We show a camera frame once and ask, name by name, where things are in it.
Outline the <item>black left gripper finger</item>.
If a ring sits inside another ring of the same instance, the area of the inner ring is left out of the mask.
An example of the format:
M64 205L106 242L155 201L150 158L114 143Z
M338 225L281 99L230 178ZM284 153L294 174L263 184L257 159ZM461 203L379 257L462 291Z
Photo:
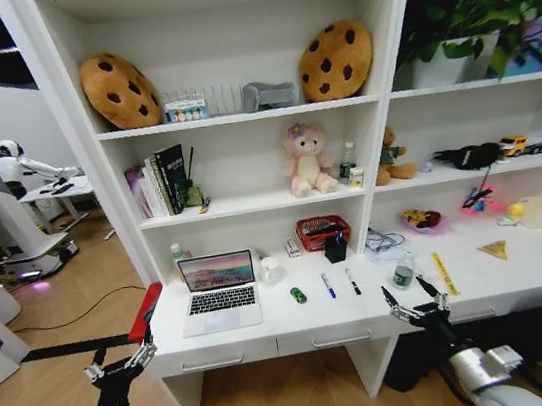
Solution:
M102 369L103 362L106 357L106 349L105 348L98 348L94 356L92 358L92 361L90 365L86 366L84 371L84 374L87 379L89 379L90 383L95 383L100 378L104 377L104 369Z
M134 326L128 334L128 340L136 343L139 348L130 358L130 367L135 369L145 368L155 356L157 346L154 344L150 321L146 320Z

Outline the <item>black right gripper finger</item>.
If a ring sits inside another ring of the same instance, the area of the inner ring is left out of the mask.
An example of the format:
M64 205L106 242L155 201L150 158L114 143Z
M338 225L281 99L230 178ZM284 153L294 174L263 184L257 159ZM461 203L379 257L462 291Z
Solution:
M422 275L417 275L416 280L421 288L427 292L428 296L433 299L433 302L437 304L437 309L446 312L450 310L450 302L448 302L449 296L447 293L439 291L433 284L423 278Z
M418 317L418 314L413 309L408 309L406 306L402 306L396 300L395 297L384 287L381 287L383 292L384 299L386 300L387 305L390 307L390 313L395 318L402 320L403 322L412 323Z

